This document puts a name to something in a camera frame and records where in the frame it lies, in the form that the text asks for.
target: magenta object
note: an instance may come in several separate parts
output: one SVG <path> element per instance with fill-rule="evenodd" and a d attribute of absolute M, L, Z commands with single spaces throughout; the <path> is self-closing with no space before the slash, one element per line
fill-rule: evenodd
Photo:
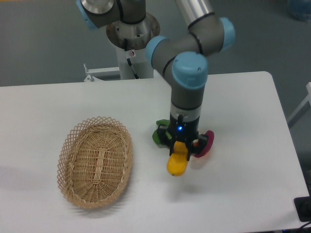
<path fill-rule="evenodd" d="M 215 135 L 214 135 L 214 132 L 211 131 L 211 130 L 208 130 L 206 133 L 205 133 L 206 136 L 208 136 L 208 141 L 207 141 L 207 144 L 206 146 L 204 147 L 204 149 L 201 151 L 201 153 L 199 154 L 194 154 L 193 156 L 196 157 L 196 158 L 201 158 L 202 156 L 206 155 L 212 145 L 213 145 L 213 142 L 214 142 L 214 138 L 215 138 Z"/>

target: woven basket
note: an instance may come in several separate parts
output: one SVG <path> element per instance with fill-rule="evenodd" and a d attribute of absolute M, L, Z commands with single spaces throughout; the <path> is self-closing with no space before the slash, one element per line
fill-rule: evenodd
<path fill-rule="evenodd" d="M 132 167 L 132 141 L 115 119 L 97 117 L 70 131 L 59 156 L 57 183 L 64 197 L 82 208 L 115 200 Z"/>

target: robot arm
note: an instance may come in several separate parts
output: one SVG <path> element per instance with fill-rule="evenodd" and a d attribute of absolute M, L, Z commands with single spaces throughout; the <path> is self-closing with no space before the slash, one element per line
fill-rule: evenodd
<path fill-rule="evenodd" d="M 145 0 L 77 0 L 76 4 L 90 29 L 119 20 L 126 24 L 137 24 L 146 16 Z"/>
<path fill-rule="evenodd" d="M 201 157 L 211 147 L 213 133 L 199 134 L 207 60 L 235 41 L 233 24 L 218 18 L 208 0 L 175 0 L 189 33 L 177 41 L 164 36 L 154 37 L 147 45 L 146 56 L 171 85 L 169 125 L 160 124 L 156 134 L 161 144 L 170 148 L 167 169 L 172 175 L 182 175 L 193 154 Z"/>
<path fill-rule="evenodd" d="M 172 87 L 170 121 L 159 123 L 155 134 L 159 144 L 170 148 L 167 168 L 172 175 L 178 176 L 184 173 L 191 155 L 201 157 L 211 147 L 213 133 L 198 133 L 207 81 L 206 57 L 230 47 L 235 42 L 235 30 L 227 18 L 215 15 L 209 0 L 175 0 L 175 3 L 189 33 L 177 41 L 170 41 L 164 36 L 155 36 L 158 33 L 152 34 L 154 29 L 150 27 L 137 37 L 136 25 L 147 28 L 152 21 L 146 15 L 145 0 L 77 0 L 89 27 L 100 28 L 116 21 L 121 24 L 117 29 L 123 25 L 124 36 L 119 32 L 121 43 L 115 44 L 119 48 L 124 47 L 124 42 L 131 43 L 135 50 L 143 49 L 147 44 L 147 60 Z"/>

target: black cable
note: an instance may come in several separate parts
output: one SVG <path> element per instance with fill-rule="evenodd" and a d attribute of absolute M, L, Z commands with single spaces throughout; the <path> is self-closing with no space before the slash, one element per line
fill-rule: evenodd
<path fill-rule="evenodd" d="M 304 227 L 310 225 L 311 222 L 307 222 L 306 224 L 302 225 L 301 227 L 299 227 L 299 229 L 297 230 L 297 233 L 302 233 L 302 231 L 305 232 L 305 230 L 303 229 Z"/>
<path fill-rule="evenodd" d="M 124 52 L 127 52 L 127 45 L 128 45 L 128 40 L 124 39 Z M 130 66 L 130 68 L 131 68 L 131 70 L 133 72 L 133 75 L 134 75 L 135 79 L 139 79 L 139 76 L 136 73 L 136 71 L 135 71 L 135 69 L 134 69 L 134 67 L 132 65 L 131 59 L 127 58 L 126 60 L 127 60 L 127 63 L 128 63 L 128 65 Z"/>

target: silver arm tube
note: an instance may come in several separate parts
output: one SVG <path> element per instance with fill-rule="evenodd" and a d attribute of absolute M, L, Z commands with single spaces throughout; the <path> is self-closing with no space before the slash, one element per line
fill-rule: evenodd
<path fill-rule="evenodd" d="M 187 27 L 193 22 L 204 17 L 214 10 L 208 0 L 175 0 Z"/>

